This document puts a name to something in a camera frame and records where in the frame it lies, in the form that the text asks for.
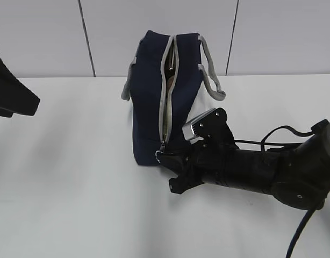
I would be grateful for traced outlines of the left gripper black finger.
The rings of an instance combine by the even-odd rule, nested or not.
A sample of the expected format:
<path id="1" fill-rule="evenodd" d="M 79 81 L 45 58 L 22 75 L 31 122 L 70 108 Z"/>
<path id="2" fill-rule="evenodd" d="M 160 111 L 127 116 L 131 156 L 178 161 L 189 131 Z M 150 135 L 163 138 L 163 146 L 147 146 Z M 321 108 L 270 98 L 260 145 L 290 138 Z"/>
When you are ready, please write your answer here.
<path id="1" fill-rule="evenodd" d="M 35 115 L 40 98 L 24 86 L 0 58 L 0 117 Z"/>

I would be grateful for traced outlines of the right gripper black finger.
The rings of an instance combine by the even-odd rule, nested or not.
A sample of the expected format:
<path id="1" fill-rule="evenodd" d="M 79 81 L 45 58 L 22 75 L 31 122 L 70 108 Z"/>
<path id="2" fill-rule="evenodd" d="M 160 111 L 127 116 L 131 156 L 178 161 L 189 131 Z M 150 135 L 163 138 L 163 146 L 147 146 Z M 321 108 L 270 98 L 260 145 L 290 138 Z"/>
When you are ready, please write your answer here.
<path id="1" fill-rule="evenodd" d="M 191 169 L 190 156 L 188 153 L 159 152 L 159 163 L 163 167 L 174 172 L 176 175 L 186 175 Z"/>

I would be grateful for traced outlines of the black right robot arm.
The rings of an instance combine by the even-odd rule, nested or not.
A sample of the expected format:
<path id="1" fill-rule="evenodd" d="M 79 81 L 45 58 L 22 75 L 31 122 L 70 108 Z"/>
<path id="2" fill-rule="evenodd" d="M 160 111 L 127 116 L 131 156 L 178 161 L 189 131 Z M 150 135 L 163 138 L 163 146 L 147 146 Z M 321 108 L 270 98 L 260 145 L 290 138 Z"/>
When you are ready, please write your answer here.
<path id="1" fill-rule="evenodd" d="M 156 158 L 176 174 L 170 190 L 176 194 L 209 183 L 263 193 L 300 210 L 320 210 L 330 192 L 330 122 L 313 126 L 304 143 L 280 149 L 240 149 L 226 122 L 200 132 L 186 149 L 157 152 Z"/>

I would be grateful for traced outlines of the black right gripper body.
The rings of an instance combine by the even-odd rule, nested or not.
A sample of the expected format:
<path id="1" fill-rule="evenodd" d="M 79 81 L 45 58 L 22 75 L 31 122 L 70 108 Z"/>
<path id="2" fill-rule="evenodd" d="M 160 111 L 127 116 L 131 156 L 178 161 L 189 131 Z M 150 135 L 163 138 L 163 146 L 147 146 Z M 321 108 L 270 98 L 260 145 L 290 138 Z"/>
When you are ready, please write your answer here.
<path id="1" fill-rule="evenodd" d="M 172 193 L 182 194 L 205 183 L 227 185 L 224 172 L 231 155 L 235 152 L 235 144 L 217 145 L 208 140 L 199 140 L 186 148 L 172 150 L 169 153 L 174 152 L 188 153 L 191 169 L 188 174 L 177 175 L 169 180 Z"/>

